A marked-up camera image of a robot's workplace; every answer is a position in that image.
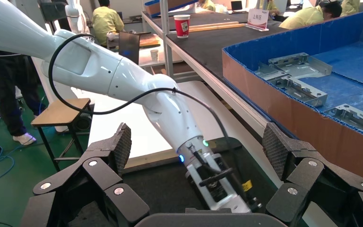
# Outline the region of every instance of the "worker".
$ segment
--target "worker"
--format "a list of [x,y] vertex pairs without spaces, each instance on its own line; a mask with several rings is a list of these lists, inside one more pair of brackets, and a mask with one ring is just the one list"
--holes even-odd
[[109,0],[98,1],[101,7],[93,12],[93,28],[99,44],[106,46],[106,34],[123,31],[124,24],[119,14],[109,8]]
[[326,4],[324,7],[309,7],[297,11],[288,17],[279,27],[295,29],[302,26],[320,23],[324,20],[337,18],[342,13],[342,7],[337,1]]
[[215,4],[211,0],[199,0],[198,3],[203,9],[215,11]]
[[[14,55],[14,53],[0,51],[0,55]],[[34,116],[38,116],[45,109],[38,97],[37,75],[33,67],[31,58],[23,55],[0,57],[0,115],[13,140],[22,145],[30,145],[36,139],[27,133],[23,125],[15,86],[21,90],[24,101]]]
[[[259,3],[259,8],[262,9],[263,5],[264,5],[264,0],[261,0],[261,2]],[[279,9],[275,5],[274,0],[267,0],[266,10],[269,10],[270,16],[279,15],[280,13]]]
[[342,14],[343,16],[348,16],[360,11],[360,0],[343,0],[342,2]]

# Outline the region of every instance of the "wooden stool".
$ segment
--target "wooden stool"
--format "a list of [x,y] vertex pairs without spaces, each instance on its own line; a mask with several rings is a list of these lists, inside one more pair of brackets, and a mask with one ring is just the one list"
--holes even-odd
[[[90,109],[90,99],[89,98],[74,98],[74,99],[66,99],[66,101],[73,106],[85,109],[87,108],[89,111]],[[63,157],[66,152],[70,149],[71,145],[74,143],[76,145],[76,148],[80,151],[80,154],[82,155],[84,150],[80,145],[80,141],[78,141],[77,133],[73,128],[73,121],[80,116],[81,112],[77,110],[73,110],[69,107],[67,107],[65,104],[63,104],[61,101],[57,100],[53,103],[51,103],[48,108],[46,108],[38,117],[36,117],[32,122],[31,125],[38,128],[38,131],[41,135],[41,138],[44,142],[44,145],[46,147],[46,150],[48,151],[49,157],[51,157],[52,163],[55,166],[56,171],[60,171],[58,163],[63,160],[78,160],[78,157]],[[43,132],[42,127],[46,126],[67,126],[69,129],[69,132],[71,134],[72,140],[68,144],[68,146],[65,148],[65,150],[60,154],[58,158],[55,158],[55,156],[52,153],[51,147],[49,146],[49,143],[45,137],[45,134]]]

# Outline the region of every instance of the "laptop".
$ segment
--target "laptop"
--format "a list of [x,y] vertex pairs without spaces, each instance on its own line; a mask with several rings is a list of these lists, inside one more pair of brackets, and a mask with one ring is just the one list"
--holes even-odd
[[140,36],[127,32],[119,33],[119,54],[138,65]]
[[231,1],[232,14],[233,13],[246,13],[247,11],[243,9],[242,1]]

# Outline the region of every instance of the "dark pants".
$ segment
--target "dark pants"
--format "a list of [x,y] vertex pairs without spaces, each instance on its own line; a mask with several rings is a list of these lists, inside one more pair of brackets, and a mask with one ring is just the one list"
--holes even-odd
[[12,136],[26,133],[16,100],[15,85],[21,90],[34,115],[39,115],[45,109],[37,94],[36,78],[38,76],[29,57],[0,58],[0,115]]

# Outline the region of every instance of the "yellow shirt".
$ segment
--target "yellow shirt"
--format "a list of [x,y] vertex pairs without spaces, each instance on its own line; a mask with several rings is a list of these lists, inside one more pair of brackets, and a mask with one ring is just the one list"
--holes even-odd
[[215,4],[211,0],[205,0],[201,8],[215,11]]
[[123,30],[124,24],[115,10],[102,6],[93,12],[93,28],[98,42],[106,45],[106,34],[110,31]]
[[[264,0],[261,0],[261,2],[259,3],[259,8],[262,9],[262,6],[264,5]],[[273,10],[273,9],[278,9],[275,5],[275,2],[273,0],[269,0],[267,2],[267,8],[266,10]]]
[[312,25],[324,21],[323,12],[320,6],[305,8],[297,11],[293,16],[288,17],[279,27],[294,29],[306,25]]
[[343,0],[342,14],[340,16],[347,16],[360,11],[360,0]]

